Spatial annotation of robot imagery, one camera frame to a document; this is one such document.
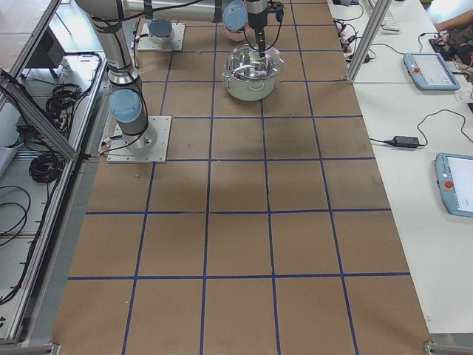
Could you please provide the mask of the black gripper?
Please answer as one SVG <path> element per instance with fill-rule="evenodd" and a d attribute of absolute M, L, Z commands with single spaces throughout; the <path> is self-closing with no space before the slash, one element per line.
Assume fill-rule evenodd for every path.
<path fill-rule="evenodd" d="M 257 30 L 257 47 L 260 58 L 265 57 L 266 39 L 263 30 L 268 25 L 268 15 L 276 14 L 276 20 L 284 18 L 284 5 L 280 1 L 254 0 L 246 1 L 248 24 L 251 29 Z"/>

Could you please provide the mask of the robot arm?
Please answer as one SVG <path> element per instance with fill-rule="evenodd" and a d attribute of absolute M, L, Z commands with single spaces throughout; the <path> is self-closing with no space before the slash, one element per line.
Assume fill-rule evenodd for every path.
<path fill-rule="evenodd" d="M 176 39 L 174 28 L 181 20 L 222 23 L 227 31 L 243 35 L 252 29 L 256 43 L 237 47 L 224 66 L 227 91 L 241 101 L 268 96 L 285 66 L 281 53 L 265 39 L 268 15 L 274 14 L 278 21 L 284 17 L 279 1 L 79 1 L 78 6 L 89 16 L 105 52 L 114 90 L 109 111 L 124 146 L 132 151 L 154 146 L 158 134 L 148 117 L 135 58 L 126 49 L 125 21 L 146 18 L 148 38 L 160 45 Z"/>
<path fill-rule="evenodd" d="M 174 37 L 174 29 L 172 23 L 165 19 L 152 19 L 148 24 L 149 38 L 151 42 L 156 44 L 170 43 Z"/>

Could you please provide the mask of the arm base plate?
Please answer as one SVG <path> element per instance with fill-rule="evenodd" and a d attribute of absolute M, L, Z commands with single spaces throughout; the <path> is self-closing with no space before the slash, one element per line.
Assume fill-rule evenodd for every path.
<path fill-rule="evenodd" d="M 183 50 L 186 25 L 171 23 L 171 30 L 167 36 L 159 37 L 149 29 L 149 22 L 143 25 L 138 36 L 137 50 L 140 52 L 180 52 Z"/>
<path fill-rule="evenodd" d="M 171 121 L 171 116 L 149 116 L 147 130 L 139 138 L 123 134 L 119 124 L 116 124 L 114 135 L 120 135 L 120 138 L 113 140 L 107 148 L 107 162 L 165 163 Z"/>

